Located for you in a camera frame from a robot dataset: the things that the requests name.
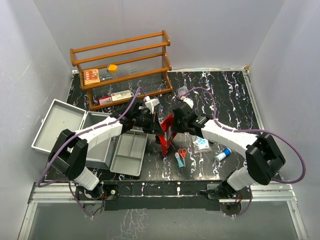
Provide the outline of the red first aid pouch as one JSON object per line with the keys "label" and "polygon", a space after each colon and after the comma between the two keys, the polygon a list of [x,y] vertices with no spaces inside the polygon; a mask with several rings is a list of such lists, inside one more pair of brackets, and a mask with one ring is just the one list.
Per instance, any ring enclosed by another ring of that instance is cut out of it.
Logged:
{"label": "red first aid pouch", "polygon": [[162,130],[164,131],[164,135],[159,136],[161,153],[163,156],[167,154],[168,149],[172,143],[172,140],[177,135],[177,132],[174,132],[172,130],[173,123],[174,123],[174,115],[170,114],[160,125]]}

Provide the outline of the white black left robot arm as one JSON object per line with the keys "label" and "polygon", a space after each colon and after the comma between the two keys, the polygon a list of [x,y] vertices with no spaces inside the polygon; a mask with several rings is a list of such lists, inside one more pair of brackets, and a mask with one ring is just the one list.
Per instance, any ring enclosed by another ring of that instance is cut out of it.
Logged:
{"label": "white black left robot arm", "polygon": [[84,187],[86,194],[93,200],[103,195],[99,178],[87,167],[87,154],[98,144],[120,136],[133,127],[138,127],[147,134],[164,135],[155,106],[157,98],[131,99],[109,115],[106,119],[83,130],[63,130],[48,157],[49,166],[54,167],[69,181]]}

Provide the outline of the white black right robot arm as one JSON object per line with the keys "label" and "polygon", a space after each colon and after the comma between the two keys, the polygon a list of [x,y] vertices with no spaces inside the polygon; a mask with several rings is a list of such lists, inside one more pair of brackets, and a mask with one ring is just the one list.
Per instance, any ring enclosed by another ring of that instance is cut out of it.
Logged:
{"label": "white black right robot arm", "polygon": [[207,190],[208,195],[233,199],[244,187],[255,183],[268,185],[286,162],[269,133],[251,134],[228,128],[207,115],[197,115],[186,102],[179,103],[172,111],[174,132],[220,143],[246,160],[246,166],[230,173],[214,189]]}

